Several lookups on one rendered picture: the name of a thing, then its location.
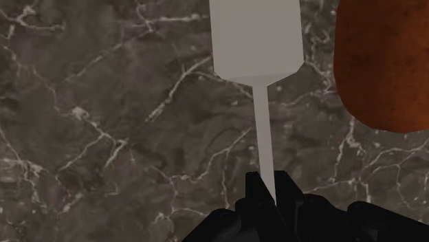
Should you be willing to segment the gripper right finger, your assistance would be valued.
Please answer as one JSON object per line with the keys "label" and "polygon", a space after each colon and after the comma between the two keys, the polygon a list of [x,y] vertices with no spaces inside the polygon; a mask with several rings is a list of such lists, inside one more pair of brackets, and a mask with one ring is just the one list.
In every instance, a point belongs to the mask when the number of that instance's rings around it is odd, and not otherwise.
{"label": "gripper right finger", "polygon": [[283,170],[274,177],[278,209],[299,242],[429,242],[429,225],[365,201],[341,210]]}

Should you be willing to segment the orange-brown rounded object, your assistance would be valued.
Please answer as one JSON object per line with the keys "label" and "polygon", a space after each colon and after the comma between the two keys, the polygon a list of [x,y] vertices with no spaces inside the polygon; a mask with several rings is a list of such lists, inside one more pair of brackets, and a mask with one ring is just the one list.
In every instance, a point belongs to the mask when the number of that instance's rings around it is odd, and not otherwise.
{"label": "orange-brown rounded object", "polygon": [[340,0],[333,73],[366,126],[429,130],[429,0]]}

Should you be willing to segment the grey spatula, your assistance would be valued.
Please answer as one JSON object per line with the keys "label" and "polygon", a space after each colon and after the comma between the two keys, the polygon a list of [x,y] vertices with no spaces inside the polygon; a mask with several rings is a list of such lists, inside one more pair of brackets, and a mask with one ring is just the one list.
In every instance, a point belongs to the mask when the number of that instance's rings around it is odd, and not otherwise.
{"label": "grey spatula", "polygon": [[304,62],[299,0],[209,0],[215,73],[252,87],[260,174],[276,196],[267,88]]}

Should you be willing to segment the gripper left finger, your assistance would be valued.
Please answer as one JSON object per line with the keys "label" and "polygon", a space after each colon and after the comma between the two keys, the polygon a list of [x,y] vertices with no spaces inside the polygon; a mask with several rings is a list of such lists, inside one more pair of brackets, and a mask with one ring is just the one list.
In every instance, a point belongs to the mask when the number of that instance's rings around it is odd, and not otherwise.
{"label": "gripper left finger", "polygon": [[259,173],[248,172],[235,210],[213,210],[182,242],[285,242],[285,223]]}

